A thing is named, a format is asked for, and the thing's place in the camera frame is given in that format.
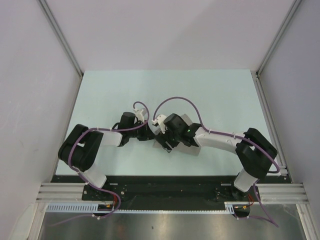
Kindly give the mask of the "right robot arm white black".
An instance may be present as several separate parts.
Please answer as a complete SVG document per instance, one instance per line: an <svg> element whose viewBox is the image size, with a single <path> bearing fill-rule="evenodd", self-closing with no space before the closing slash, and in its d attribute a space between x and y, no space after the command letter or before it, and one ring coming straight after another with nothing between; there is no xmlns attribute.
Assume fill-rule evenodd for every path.
<svg viewBox="0 0 320 240"><path fill-rule="evenodd" d="M155 139L167 152L183 144L189 148L211 147L237 155L242 170L230 188L231 196L237 201L247 197L251 186L267 176L278 155L276 148L255 128L239 135L215 132L200 123L187 124L175 113L161 114L152 120L152 124L159 127Z"/></svg>

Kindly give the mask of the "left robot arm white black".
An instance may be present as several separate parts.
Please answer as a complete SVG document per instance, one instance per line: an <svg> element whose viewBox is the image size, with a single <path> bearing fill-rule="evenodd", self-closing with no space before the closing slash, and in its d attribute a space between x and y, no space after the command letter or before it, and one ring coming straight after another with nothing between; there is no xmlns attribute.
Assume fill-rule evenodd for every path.
<svg viewBox="0 0 320 240"><path fill-rule="evenodd" d="M149 141L154 139L145 116L146 108L134 109L134 112L124 112L120 122L114 124L106 132L77 124L70 132L58 151L58 158L84 177L87 184L94 185L93 194L100 200L110 196L111 188L105 184L107 177L100 172L95 159L101 144L123 147L130 139Z"/></svg>

